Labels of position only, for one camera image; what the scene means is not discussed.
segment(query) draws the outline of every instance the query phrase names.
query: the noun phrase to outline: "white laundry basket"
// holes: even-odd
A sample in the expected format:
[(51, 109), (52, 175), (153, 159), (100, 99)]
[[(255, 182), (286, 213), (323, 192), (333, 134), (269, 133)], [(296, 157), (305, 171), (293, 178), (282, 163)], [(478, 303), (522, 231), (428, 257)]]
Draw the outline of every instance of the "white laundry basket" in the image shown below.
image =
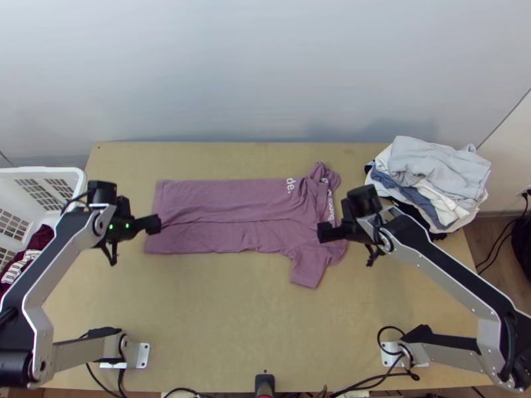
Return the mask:
[(55, 227), (63, 205), (85, 182), (75, 167), (0, 168), (0, 270), (42, 224)]

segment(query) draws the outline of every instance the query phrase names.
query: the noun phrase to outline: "black cable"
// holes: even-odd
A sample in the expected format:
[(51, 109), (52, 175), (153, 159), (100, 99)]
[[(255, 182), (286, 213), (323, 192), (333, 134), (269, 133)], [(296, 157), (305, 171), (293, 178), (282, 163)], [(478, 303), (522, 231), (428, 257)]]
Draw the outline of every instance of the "black cable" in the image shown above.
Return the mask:
[(482, 273), (485, 272), (486, 269), (488, 269), (492, 264), (494, 264), (496, 262), (496, 260), (498, 259), (498, 254), (500, 254), (500, 250), (503, 246), (503, 244), (505, 243), (505, 241), (512, 235), (512, 232), (510, 234), (508, 234), (506, 237), (503, 238), (502, 240), (502, 243), (500, 243), (500, 245), (498, 246), (498, 250), (496, 250), (496, 254), (494, 255), (494, 258), (493, 260), (484, 268), (482, 269), (481, 271), (479, 271), (477, 274), (478, 275), (481, 275)]
[[(79, 336), (78, 338), (83, 338), (83, 337), (86, 337), (88, 335), (88, 333), (84, 333), (82, 334), (81, 336)], [(123, 356), (123, 352), (121, 351), (121, 340), (125, 337), (126, 335), (122, 335), (122, 337), (120, 338), (120, 341), (119, 341), (119, 344), (118, 344), (118, 351), (120, 352), (120, 355), (121, 355), (121, 358), (123, 361), (125, 361), (125, 358)], [(102, 382), (100, 380), (98, 380), (98, 378), (96, 377), (96, 375), (94, 375), (94, 373), (92, 373), (92, 369), (90, 369), (90, 365), (89, 364), (85, 364), (85, 366), (87, 367), (87, 370), (88, 370), (88, 373), (90, 374), (90, 377), (92, 377), (92, 379), (96, 382), (96, 384), (98, 384), (102, 390), (104, 390), (107, 394), (110, 394), (112, 395), (113, 397), (115, 398), (127, 398), (127, 395), (125, 395), (125, 393), (123, 392), (123, 389), (122, 389), (122, 383), (123, 383), (123, 375), (125, 373), (125, 369), (120, 369), (120, 371), (118, 372), (118, 391), (120, 393), (120, 395), (112, 392), (111, 390), (109, 390), (107, 387), (105, 387)]]
[(507, 329), (507, 358), (505, 365), (503, 365), (503, 368), (499, 373), (499, 377), (502, 381), (507, 381), (509, 380), (514, 367), (514, 357), (516, 355), (516, 331), (514, 330), (513, 319), (509, 314), (506, 314), (503, 317), (503, 320), (505, 328)]
[(393, 329), (393, 330), (397, 330), (398, 332), (402, 333), (402, 335), (404, 335), (405, 333), (402, 331), (402, 329), (399, 329), (397, 328), (396, 326), (384, 326), (383, 328), (381, 328), (379, 331), (378, 331), (378, 334), (376, 335), (376, 341), (378, 342), (378, 347), (380, 347), (380, 349), (385, 352), (386, 354), (389, 354), (389, 355), (400, 355), (402, 353), (402, 351), (397, 351), (397, 352), (391, 352), (391, 351), (388, 351), (384, 348), (384, 346), (382, 345), (382, 342), (380, 341), (380, 337), (382, 335), (383, 332), (385, 332), (387, 329)]
[(178, 391), (186, 391), (187, 393), (191, 393), (191, 394), (197, 395), (197, 391), (194, 391), (194, 390), (189, 389), (189, 388), (177, 387), (177, 388), (174, 388), (173, 390), (169, 391), (168, 394), (166, 394), (164, 396), (164, 398), (168, 398), (170, 395), (172, 395), (173, 393), (176, 393)]
[(527, 213), (527, 209), (529, 207), (529, 200), (528, 200), (528, 194), (526, 192), (524, 192), (522, 194), (522, 197), (525, 199), (526, 201), (526, 207), (522, 213), (522, 215), (518, 218), (515, 218), (514, 220), (511, 220), (507, 223), (507, 225), (505, 225), (505, 227), (503, 228), (503, 230), (501, 231), (500, 235), (498, 235), (498, 237), (496, 238), (496, 240), (494, 241), (493, 243), (493, 246), (491, 247), (491, 251), (489, 252), (489, 254), (487, 255), (487, 257), (485, 258), (485, 260), (481, 261), (478, 265), (476, 265), (476, 268), (479, 268), (481, 265), (485, 264), (489, 258), (491, 257), (491, 255), (493, 254), (493, 251), (494, 249), (496, 248), (496, 245), (498, 244), (498, 242), (500, 241), (500, 239), (502, 238), (503, 234), (505, 233), (505, 231), (507, 230), (507, 228), (509, 228), (509, 226), (514, 223), (514, 222), (517, 222), (518, 220), (520, 220), (521, 218), (525, 217), (526, 213)]
[[(396, 358), (395, 362), (393, 362), (393, 364), (389, 367), (389, 370), (385, 373), (385, 374), (382, 374), (382, 375), (377, 375), (377, 376), (373, 376), (373, 377), (369, 377), (368, 379), (365, 379), (365, 380), (362, 380), (362, 381), (359, 381), (358, 383), (356, 384), (353, 384), (351, 385), (350, 387), (347, 387), (346, 389), (343, 389), (341, 391), (336, 391), (335, 393), (333, 394), (330, 394), (330, 397), (329, 398), (336, 398), (338, 397), (339, 395), (342, 395), (342, 394), (345, 394), (345, 393), (348, 393), (349, 391), (359, 391), (359, 390), (367, 390), (367, 389), (371, 389), (371, 388), (374, 388), (374, 387), (377, 387), (379, 386), (380, 384), (382, 384), (384, 381), (387, 380), (388, 377), (395, 377), (395, 376), (410, 376), (414, 381), (419, 381), (420, 380), (420, 376), (417, 375), (417, 374), (414, 374), (412, 373), (409, 369), (406, 369), (405, 372), (401, 372), (401, 373), (391, 373), (393, 371), (393, 369), (396, 367), (396, 365), (398, 364), (398, 362), (400, 362), (400, 360), (402, 358), (405, 358), (406, 355), (402, 352), (402, 351), (399, 351), (399, 352), (391, 352), (391, 351), (388, 351), (386, 350), (385, 348), (382, 347), (382, 343), (380, 341), (380, 337), (382, 335), (382, 333), (385, 331), (385, 330), (388, 330), (388, 329), (393, 329), (393, 330), (397, 330), (398, 332), (400, 332), (403, 336), (405, 335), (405, 333), (402, 331), (402, 329), (399, 329), (397, 328), (396, 326), (384, 326), (383, 328), (381, 328), (377, 335), (376, 335), (376, 340), (378, 341), (378, 347), (385, 353), (389, 354), (389, 355), (398, 355), (398, 357)], [(380, 379), (379, 381), (377, 381), (376, 383), (373, 383), (371, 385), (366, 385), (369, 381), (373, 381), (373, 380), (378, 380)]]
[(479, 391), (476, 387), (472, 387), (472, 389), (473, 389), (474, 391), (476, 391), (476, 392), (477, 392), (477, 395), (479, 395), (481, 398), (486, 398), (486, 397), (481, 393), (481, 391)]
[[(121, 356), (121, 360), (123, 362), (125, 362), (125, 356), (123, 356), (123, 352), (121, 350), (121, 342), (123, 341), (123, 339), (127, 336), (127, 334), (122, 334), (120, 336), (120, 339), (118, 340), (118, 352), (120, 353), (120, 356)], [(124, 368), (124, 369), (120, 369), (118, 371), (118, 381), (117, 381), (117, 384), (118, 384), (118, 391), (120, 393), (120, 395), (123, 397), (123, 398), (127, 398), (127, 395), (125, 395), (125, 392), (123, 392), (123, 377), (125, 375), (125, 370), (127, 368)]]
[[(396, 365), (398, 364), (398, 362), (400, 362), (400, 360), (401, 360), (402, 358), (404, 358), (404, 357), (405, 357), (404, 354), (400, 354), (400, 355), (396, 358), (395, 362), (393, 362), (393, 364), (390, 366), (389, 370), (388, 370), (385, 374), (369, 377), (368, 379), (365, 379), (365, 380), (359, 381), (358, 383), (353, 384), (353, 385), (351, 385), (350, 387), (347, 387), (346, 389), (343, 389), (343, 390), (340, 390), (340, 391), (336, 391), (335, 393), (333, 393), (333, 394), (330, 395), (330, 398), (336, 398), (336, 397), (338, 397), (339, 395), (342, 395), (342, 394), (348, 393), (349, 391), (360, 391), (360, 390), (372, 389), (372, 388), (377, 387), (377, 386), (379, 386), (380, 384), (382, 384), (384, 381), (387, 380), (388, 377), (410, 376), (410, 377), (411, 377), (413, 380), (415, 380), (415, 381), (420, 380), (419, 375), (412, 373), (410, 370), (406, 370), (405, 372), (402, 372), (402, 373), (391, 373), (391, 372), (393, 371), (393, 369), (396, 367)], [(380, 379), (380, 380), (377, 381), (377, 382), (374, 383), (374, 384), (365, 385), (365, 384), (367, 384), (369, 381), (378, 380), (378, 379)]]
[(102, 388), (102, 390), (104, 390), (107, 394), (110, 394), (115, 398), (123, 398), (121, 395), (115, 394), (107, 387), (105, 387), (102, 382), (98, 380), (98, 378), (94, 375), (94, 373), (92, 373), (92, 369), (90, 369), (90, 366), (88, 364), (85, 364), (85, 366), (87, 367), (88, 373), (91, 375), (92, 379), (96, 382), (96, 384), (98, 384)]
[(62, 209), (61, 209), (61, 216), (63, 215), (64, 211), (66, 210), (66, 208), (71, 204), (71, 203), (74, 203), (74, 202), (81, 202), (85, 205), (86, 208), (88, 208), (88, 205), (87, 203), (81, 201), (80, 199), (81, 198), (84, 198), (85, 196), (89, 195), (89, 193), (93, 192), (94, 190), (91, 189), (91, 190), (88, 190), (88, 191), (85, 191), (83, 192), (82, 194), (79, 194), (75, 197), (73, 197), (72, 199), (69, 199), (66, 201), (66, 203), (63, 205)]

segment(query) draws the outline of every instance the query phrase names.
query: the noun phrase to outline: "black wire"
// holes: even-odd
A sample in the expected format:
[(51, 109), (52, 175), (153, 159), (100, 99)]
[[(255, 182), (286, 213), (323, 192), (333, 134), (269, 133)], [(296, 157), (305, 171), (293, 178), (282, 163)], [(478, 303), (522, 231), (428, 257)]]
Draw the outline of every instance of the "black wire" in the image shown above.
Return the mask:
[(496, 260), (498, 259), (498, 254), (500, 254), (500, 250), (501, 250), (503, 244), (505, 243), (505, 241), (508, 238), (510, 238), (511, 235), (512, 235), (512, 232), (510, 234), (508, 234), (506, 237), (503, 238), (502, 243), (500, 243), (500, 245), (498, 246), (498, 250), (496, 250), (496, 255), (494, 256), (493, 260), (484, 269), (479, 271), (477, 273), (478, 275), (481, 275), (482, 273), (484, 273), (486, 269), (488, 269), (492, 264), (494, 264), (496, 262)]
[[(393, 362), (393, 364), (391, 365), (391, 367), (389, 368), (389, 370), (388, 370), (385, 374), (369, 377), (368, 379), (365, 379), (365, 380), (359, 381), (358, 383), (353, 384), (353, 385), (351, 385), (350, 387), (347, 387), (346, 389), (343, 389), (343, 390), (340, 390), (340, 391), (336, 391), (335, 393), (333, 393), (333, 394), (330, 395), (330, 398), (336, 398), (336, 397), (338, 397), (339, 395), (342, 395), (342, 394), (348, 393), (349, 391), (360, 391), (360, 390), (372, 389), (372, 388), (377, 387), (377, 386), (379, 386), (380, 384), (382, 384), (384, 381), (387, 380), (388, 377), (410, 376), (410, 377), (411, 377), (413, 380), (415, 380), (415, 381), (420, 380), (419, 375), (416, 375), (416, 374), (412, 373), (410, 370), (406, 370), (405, 372), (402, 372), (402, 373), (391, 373), (391, 372), (393, 371), (393, 369), (396, 367), (396, 365), (398, 364), (398, 362), (400, 362), (400, 360), (401, 360), (402, 358), (404, 358), (404, 357), (405, 357), (404, 354), (400, 354), (400, 355), (396, 358), (395, 362)], [(377, 382), (374, 383), (374, 384), (365, 385), (365, 384), (367, 384), (369, 381), (378, 380), (378, 379), (380, 379), (380, 380), (377, 381)]]
[[(87, 335), (88, 335), (88, 333), (84, 333), (81, 336), (79, 336), (78, 338), (83, 338), (83, 337), (86, 337)], [(124, 337), (125, 337), (125, 334), (122, 335), (122, 337), (120, 338), (119, 344), (118, 344), (118, 351), (120, 352), (122, 360), (125, 360), (125, 358), (123, 356), (123, 352), (121, 351), (120, 344), (121, 344), (121, 340)], [(110, 395), (112, 395), (115, 398), (127, 398), (127, 395), (125, 395), (125, 393), (123, 392), (122, 386), (121, 386), (122, 383), (123, 383), (123, 375), (125, 373), (125, 369), (120, 369), (120, 371), (118, 372), (118, 391), (120, 393), (120, 395), (118, 395), (118, 394), (112, 392), (111, 390), (109, 390), (107, 387), (105, 387), (102, 384), (102, 382), (100, 380), (98, 380), (98, 378), (94, 375), (94, 373), (92, 373), (92, 369), (90, 369), (89, 364), (85, 364), (85, 366), (87, 367), (87, 370), (88, 370), (88, 373), (90, 374), (90, 377), (92, 377), (92, 379), (96, 382), (96, 384), (98, 384), (102, 388), (102, 390), (104, 390), (107, 394), (110, 394)]]
[[(343, 390), (340, 390), (340, 391), (336, 391), (335, 393), (333, 394), (330, 394), (330, 397), (329, 398), (336, 398), (338, 397), (339, 395), (342, 395), (342, 394), (345, 394), (345, 393), (348, 393), (349, 391), (359, 391), (359, 390), (367, 390), (367, 389), (372, 389), (374, 387), (377, 387), (379, 386), (380, 384), (382, 384), (384, 381), (387, 380), (388, 377), (396, 377), (396, 376), (410, 376), (414, 381), (419, 381), (420, 380), (420, 376), (417, 375), (417, 374), (414, 374), (412, 373), (409, 369), (406, 369), (405, 372), (401, 372), (401, 373), (391, 373), (393, 371), (393, 369), (396, 367), (396, 365), (398, 364), (398, 362), (400, 362), (400, 360), (402, 358), (405, 358), (406, 355), (403, 353), (403, 352), (397, 352), (397, 353), (394, 353), (394, 352), (390, 352), (390, 351), (387, 351), (385, 350), (383, 347), (382, 347), (382, 343), (380, 341), (380, 337), (382, 335), (382, 333), (387, 330), (387, 329), (393, 329), (393, 330), (397, 330), (398, 332), (402, 333), (402, 335), (404, 335), (405, 333), (395, 327), (395, 326), (384, 326), (383, 328), (381, 328), (377, 335), (376, 335), (376, 340), (378, 341), (378, 347), (386, 352), (387, 354), (389, 355), (398, 355), (398, 357), (396, 358), (395, 362), (393, 362), (393, 364), (389, 367), (389, 370), (382, 374), (382, 375), (377, 375), (377, 376), (372, 376), (372, 377), (369, 377), (368, 379), (365, 379), (365, 380), (362, 380), (362, 381), (359, 381), (358, 383), (356, 384), (353, 384), (351, 385), (350, 387), (347, 387), (346, 389), (343, 389)], [(373, 383), (371, 385), (366, 385), (369, 381), (373, 381), (373, 380), (378, 380), (376, 383)]]
[[(121, 356), (121, 360), (123, 362), (125, 362), (125, 356), (123, 356), (123, 352), (121, 350), (121, 342), (123, 341), (123, 339), (127, 336), (127, 334), (122, 334), (120, 336), (120, 339), (118, 340), (118, 352), (120, 353), (120, 356)], [(120, 393), (120, 395), (123, 397), (123, 398), (127, 398), (127, 395), (125, 395), (125, 392), (123, 392), (123, 377), (125, 375), (125, 371), (126, 371), (126, 368), (125, 369), (120, 369), (118, 371), (118, 381), (117, 381), (117, 384), (118, 384), (118, 391)]]
[(123, 376), (125, 375), (125, 368), (118, 371), (118, 391), (123, 398), (127, 398), (127, 395), (123, 391)]
[(66, 203), (63, 205), (62, 209), (61, 209), (61, 216), (63, 215), (64, 211), (66, 210), (66, 208), (71, 204), (71, 203), (74, 203), (74, 202), (81, 202), (85, 205), (86, 208), (88, 208), (88, 205), (87, 203), (81, 201), (80, 199), (81, 198), (84, 198), (85, 196), (89, 195), (90, 193), (92, 193), (94, 190), (91, 189), (91, 190), (88, 190), (88, 191), (85, 191), (83, 192), (82, 194), (79, 194), (75, 197), (73, 197), (72, 199), (69, 199), (66, 201)]
[(474, 391), (476, 391), (476, 392), (477, 392), (477, 395), (479, 395), (481, 398), (486, 398), (486, 397), (481, 393), (481, 391), (479, 391), (476, 387), (472, 387), (472, 389), (473, 389)]
[(85, 364), (85, 366), (87, 367), (88, 373), (90, 373), (90, 375), (92, 376), (92, 379), (96, 382), (96, 384), (98, 384), (102, 388), (102, 390), (104, 390), (107, 394), (110, 394), (115, 398), (123, 398), (121, 395), (115, 394), (107, 387), (105, 387), (102, 382), (98, 380), (98, 378), (94, 375), (94, 373), (92, 373), (92, 369), (90, 369), (90, 366), (88, 364)]
[(173, 390), (169, 391), (168, 394), (166, 394), (164, 396), (164, 398), (168, 398), (170, 395), (172, 395), (173, 393), (176, 393), (177, 391), (186, 391), (187, 393), (192, 393), (194, 395), (197, 395), (197, 391), (194, 391), (194, 390), (189, 389), (189, 388), (177, 387), (177, 388), (174, 388)]
[(393, 329), (393, 330), (397, 330), (398, 332), (402, 333), (402, 335), (404, 335), (405, 333), (402, 331), (402, 329), (399, 329), (397, 328), (396, 326), (384, 326), (383, 328), (381, 328), (379, 331), (378, 331), (378, 334), (376, 335), (376, 341), (378, 342), (378, 347), (380, 347), (380, 349), (385, 352), (386, 354), (389, 354), (389, 355), (400, 355), (402, 353), (402, 351), (397, 351), (397, 352), (391, 352), (391, 351), (388, 351), (386, 350), (381, 341), (380, 341), (380, 337), (382, 335), (383, 332), (385, 332), (387, 329)]
[(487, 255), (487, 257), (485, 258), (485, 260), (481, 261), (478, 265), (476, 265), (476, 268), (479, 268), (480, 265), (485, 264), (485, 263), (489, 260), (489, 258), (490, 258), (491, 255), (493, 254), (494, 249), (496, 248), (496, 245), (498, 244), (498, 242), (499, 242), (500, 239), (502, 238), (502, 236), (503, 236), (503, 234), (505, 233), (505, 231), (507, 230), (507, 228), (509, 228), (509, 226), (510, 226), (512, 223), (517, 222), (518, 220), (520, 220), (521, 218), (523, 218), (523, 217), (526, 215), (526, 213), (527, 213), (527, 209), (528, 209), (528, 207), (529, 207), (529, 200), (528, 200), (528, 195), (527, 195), (527, 194), (522, 194), (522, 195), (523, 195), (523, 197), (524, 197), (524, 199), (525, 199), (525, 201), (526, 201), (526, 207), (525, 207), (525, 209), (524, 209), (522, 215), (521, 215), (520, 217), (518, 217), (518, 218), (515, 218), (515, 219), (512, 220), (512, 221), (509, 221), (509, 222), (507, 223), (507, 225), (505, 225), (505, 227), (504, 227), (503, 230), (501, 231), (500, 235), (498, 235), (498, 237), (497, 237), (496, 240), (494, 241), (494, 244), (493, 244), (493, 246), (491, 247), (491, 251), (489, 252), (489, 254)]

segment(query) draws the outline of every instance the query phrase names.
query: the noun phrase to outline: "tabletop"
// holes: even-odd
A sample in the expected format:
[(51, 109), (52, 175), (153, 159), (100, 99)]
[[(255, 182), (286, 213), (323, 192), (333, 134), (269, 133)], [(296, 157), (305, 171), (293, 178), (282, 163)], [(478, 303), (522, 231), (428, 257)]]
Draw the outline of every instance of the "tabletop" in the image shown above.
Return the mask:
[[(363, 166), (385, 144), (366, 143), (98, 143), (88, 179), (117, 183), (137, 217), (150, 214), (160, 179), (204, 180), (305, 176), (317, 161), (341, 176), (336, 209), (364, 184)], [(146, 369), (130, 369), (130, 391), (188, 387), (201, 392), (254, 390), (264, 371), (277, 391), (339, 390), (385, 373), (377, 331), (428, 324), (435, 333), (474, 336), (475, 317), (415, 267), (389, 256), (365, 266), (367, 251), (350, 243), (317, 289), (289, 282), (280, 254), (147, 255), (144, 233), (118, 247), (118, 264), (81, 253), (45, 304), (54, 341), (114, 326), (151, 344)], [(463, 231), (438, 243), (473, 268)], [(115, 386), (114, 370), (95, 373)], [(439, 364), (416, 369), (419, 381), (392, 377), (381, 389), (491, 384), (487, 376)], [(57, 373), (47, 387), (97, 389), (84, 366)]]

